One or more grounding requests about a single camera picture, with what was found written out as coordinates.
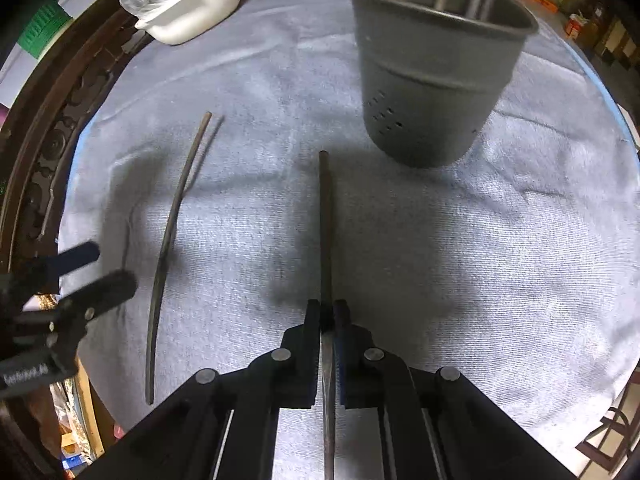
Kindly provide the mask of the carved dark wooden chair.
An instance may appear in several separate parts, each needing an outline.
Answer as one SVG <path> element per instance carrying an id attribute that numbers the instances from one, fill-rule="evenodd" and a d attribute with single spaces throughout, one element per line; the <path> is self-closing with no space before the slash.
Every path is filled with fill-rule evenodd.
<path id="1" fill-rule="evenodd" d="M 118 0 L 96 0 L 27 79 L 1 128 L 2 272 L 58 251 L 82 130 L 151 40 Z"/>

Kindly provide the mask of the grey table cloth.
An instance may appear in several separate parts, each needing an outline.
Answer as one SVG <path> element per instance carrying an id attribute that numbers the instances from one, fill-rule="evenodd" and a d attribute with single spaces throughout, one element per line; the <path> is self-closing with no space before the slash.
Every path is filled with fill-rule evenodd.
<path id="1" fill-rule="evenodd" d="M 82 133 L 60 244 L 94 240 L 136 296 L 79 354 L 120 426 L 148 414 L 157 255 L 203 115 L 177 222 L 155 394 L 247 366 L 319 293 L 318 154 L 334 179 L 334 292 L 410 366 L 453 366 L 568 468 L 639 359 L 639 162 L 594 73 L 548 27 L 466 155 L 411 169 L 361 117 L 349 0 L 244 0 L 179 47 L 149 44 Z"/>

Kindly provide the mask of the green thermos flask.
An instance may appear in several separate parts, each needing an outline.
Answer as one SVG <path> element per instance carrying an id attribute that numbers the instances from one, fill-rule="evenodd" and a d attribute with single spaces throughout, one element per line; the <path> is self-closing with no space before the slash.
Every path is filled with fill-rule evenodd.
<path id="1" fill-rule="evenodd" d="M 18 37 L 17 44 L 39 60 L 72 21 L 60 0 L 44 0 Z"/>

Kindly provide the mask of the dark grey utensil holder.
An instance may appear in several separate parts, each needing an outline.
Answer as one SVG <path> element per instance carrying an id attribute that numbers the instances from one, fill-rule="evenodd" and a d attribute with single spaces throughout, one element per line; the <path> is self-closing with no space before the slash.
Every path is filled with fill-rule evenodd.
<path id="1" fill-rule="evenodd" d="M 538 29 L 515 0 L 495 0 L 485 21 L 465 17 L 468 0 L 434 1 L 352 0 L 367 133 L 411 167 L 469 151 Z"/>

